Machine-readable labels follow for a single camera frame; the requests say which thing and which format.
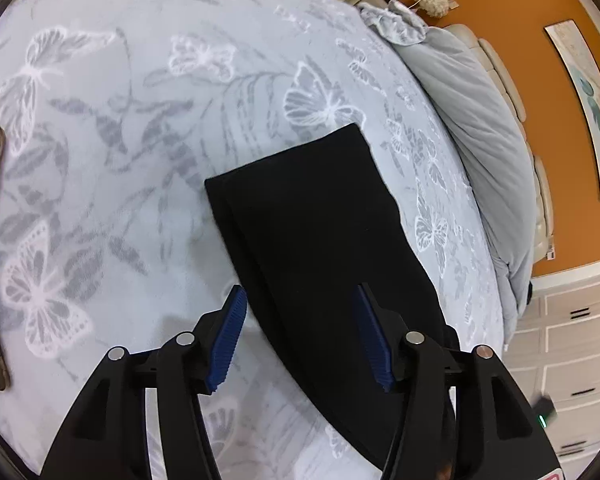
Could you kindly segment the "black pants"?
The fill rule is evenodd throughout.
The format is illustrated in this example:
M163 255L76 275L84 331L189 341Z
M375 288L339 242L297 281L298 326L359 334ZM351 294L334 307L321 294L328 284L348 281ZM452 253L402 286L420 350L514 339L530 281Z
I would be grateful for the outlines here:
M204 187L250 307L287 372L382 466L419 364L408 364L395 392L376 382L353 314L356 289L367 285L426 339L445 346L456 337L360 128L344 126Z

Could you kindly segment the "black device with green light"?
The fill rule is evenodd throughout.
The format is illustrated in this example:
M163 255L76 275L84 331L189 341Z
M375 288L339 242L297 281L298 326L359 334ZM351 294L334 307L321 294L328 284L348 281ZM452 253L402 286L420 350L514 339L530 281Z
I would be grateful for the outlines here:
M540 425L544 429L550 426L557 414L553 399L543 392L533 399L531 406Z

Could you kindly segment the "white drawer cabinet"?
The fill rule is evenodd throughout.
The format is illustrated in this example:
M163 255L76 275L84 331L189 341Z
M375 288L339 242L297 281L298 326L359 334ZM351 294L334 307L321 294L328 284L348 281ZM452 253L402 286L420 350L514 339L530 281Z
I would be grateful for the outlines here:
M546 432L565 477L578 478L600 452L600 275L535 286L504 362L529 400L552 399Z

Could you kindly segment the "grey quilted duvet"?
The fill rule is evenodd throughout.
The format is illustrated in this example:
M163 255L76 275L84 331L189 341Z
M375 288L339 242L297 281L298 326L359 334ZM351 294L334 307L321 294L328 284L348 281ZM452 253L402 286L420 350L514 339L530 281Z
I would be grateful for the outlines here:
M526 140L491 77L452 32L429 27L421 44L394 48L452 134L479 207L504 320L527 305L535 187Z

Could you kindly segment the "butterfly print bed sheet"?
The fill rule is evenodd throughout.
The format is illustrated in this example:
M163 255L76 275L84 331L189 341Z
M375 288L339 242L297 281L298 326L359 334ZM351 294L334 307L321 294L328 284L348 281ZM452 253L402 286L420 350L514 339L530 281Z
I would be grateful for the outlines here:
M430 99L338 0L17 0L0 19L0 435L39 472L105 352L237 278L204 180L356 122L471 348L503 345L478 207Z

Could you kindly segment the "grey patterned pillow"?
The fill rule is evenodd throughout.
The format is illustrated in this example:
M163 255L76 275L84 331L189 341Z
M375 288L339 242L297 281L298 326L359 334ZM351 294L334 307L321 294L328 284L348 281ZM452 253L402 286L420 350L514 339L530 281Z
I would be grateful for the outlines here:
M358 10L364 24L390 44L409 47L426 39L426 22L398 0L391 0L386 8L361 2Z

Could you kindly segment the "white flower decoration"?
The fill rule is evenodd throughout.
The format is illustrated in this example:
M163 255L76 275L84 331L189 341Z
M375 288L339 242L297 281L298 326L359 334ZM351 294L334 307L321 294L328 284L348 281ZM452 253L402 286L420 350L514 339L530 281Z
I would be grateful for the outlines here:
M443 18L451 10L449 0L415 0L415 6L430 18Z

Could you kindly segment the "framed feather wall picture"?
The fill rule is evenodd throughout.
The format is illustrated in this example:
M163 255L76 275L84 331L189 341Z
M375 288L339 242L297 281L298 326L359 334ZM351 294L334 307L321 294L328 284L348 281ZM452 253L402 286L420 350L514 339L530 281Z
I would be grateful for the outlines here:
M544 27L576 90L594 148L600 181L600 69L573 20Z

